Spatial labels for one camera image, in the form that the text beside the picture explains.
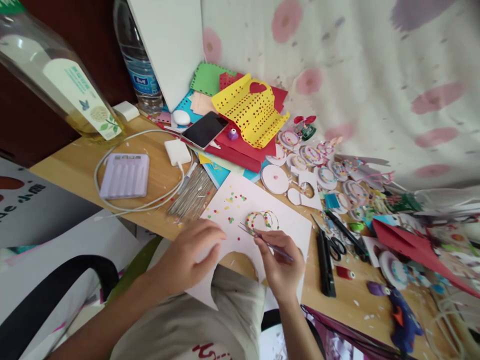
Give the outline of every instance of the dark wooden cabinet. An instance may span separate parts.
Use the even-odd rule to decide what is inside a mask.
[[[113,106],[136,102],[115,36],[114,0],[20,0],[65,39]],[[79,135],[0,64],[0,156],[31,167]]]

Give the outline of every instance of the tweezers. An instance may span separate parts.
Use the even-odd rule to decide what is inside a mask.
[[[265,239],[263,238],[262,234],[256,232],[256,231],[253,230],[253,229],[250,229],[249,227],[246,228],[246,226],[245,226],[244,224],[242,224],[242,225],[243,225],[245,228],[241,227],[240,225],[238,225],[238,227],[239,227],[240,229],[242,229],[244,232],[248,233],[248,234],[251,235],[251,236],[255,236],[255,237],[257,237],[257,238],[262,239],[262,240],[265,242],[265,244],[266,244],[270,249],[272,249],[274,252],[279,253],[280,255],[284,256],[285,258],[287,258],[287,259],[290,260],[291,262],[294,261],[294,258],[291,257],[290,255],[288,255],[285,251],[283,251],[282,249],[280,249],[279,247],[277,247],[277,246],[275,246],[275,245],[272,245],[272,244],[266,242]]]

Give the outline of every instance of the blue glue gun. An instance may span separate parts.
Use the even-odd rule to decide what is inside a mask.
[[[393,305],[392,316],[395,319],[395,331],[390,337],[391,341],[402,353],[412,353],[415,335],[423,336],[424,331],[400,291],[391,289],[388,297]]]

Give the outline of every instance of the butterfly logo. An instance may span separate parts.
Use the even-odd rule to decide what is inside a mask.
[[[80,101],[80,105],[81,105],[81,108],[83,109],[83,111],[86,111],[86,110],[90,109],[90,105],[89,105],[88,100],[85,100],[85,102],[83,102],[82,100],[79,100],[79,101]]]

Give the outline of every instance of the charging cable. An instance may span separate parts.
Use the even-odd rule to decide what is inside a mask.
[[[143,134],[147,134],[147,133],[156,133],[156,132],[159,132],[159,133],[167,133],[167,134],[172,134],[174,135],[172,132],[170,131],[166,131],[166,130],[162,130],[162,129],[152,129],[152,130],[145,130],[145,131],[142,131],[142,132],[139,132],[139,133],[136,133],[134,135],[131,135],[131,136],[128,136],[126,137],[120,144],[123,144],[125,141],[129,140],[129,139],[133,139],[139,135],[143,135]],[[100,161],[98,162],[98,164],[96,165],[95,167],[95,171],[93,173],[93,179],[95,181],[95,188],[96,188],[96,191],[98,194],[100,194],[100,186],[99,186],[99,179],[98,179],[98,174],[99,174],[99,169],[100,167],[102,166],[103,162],[105,161],[105,159],[113,152],[113,150],[115,150],[120,144],[118,144],[117,146],[115,147],[112,147],[110,150],[108,150],[106,152],[106,154],[100,159]],[[192,150],[189,148],[188,151],[190,152],[190,155],[192,155]],[[190,167],[192,167],[194,163],[194,157],[191,156],[191,162],[190,162]],[[106,205],[108,205],[109,207],[115,209],[115,210],[118,210],[120,212],[116,213],[116,214],[113,214],[113,215],[110,215],[110,216],[105,216],[106,218],[110,218],[110,217],[118,217],[118,216],[121,216],[121,215],[125,215],[125,214],[128,214],[128,213],[138,213],[138,212],[143,212],[143,211],[149,211],[149,210],[154,210],[154,209],[158,209],[160,208],[161,206],[165,205],[166,203],[168,203],[177,193],[178,191],[180,190],[180,188],[182,187],[182,184],[184,183],[185,181],[185,173],[184,173],[184,169],[182,167],[182,164],[180,164],[180,162],[177,162],[177,165],[178,165],[178,168],[180,169],[181,171],[181,180],[178,182],[177,185],[175,185],[173,187],[173,189],[171,189],[169,192],[167,192],[166,194],[162,195],[161,197],[159,198],[156,198],[155,200],[145,204],[145,205],[142,205],[142,206],[139,206],[139,207],[135,207],[135,208],[132,208],[132,209],[128,209],[128,208],[123,208],[123,207],[119,207],[119,206],[115,206],[113,204],[111,204],[109,201],[107,201],[106,199],[104,198],[100,198]]]

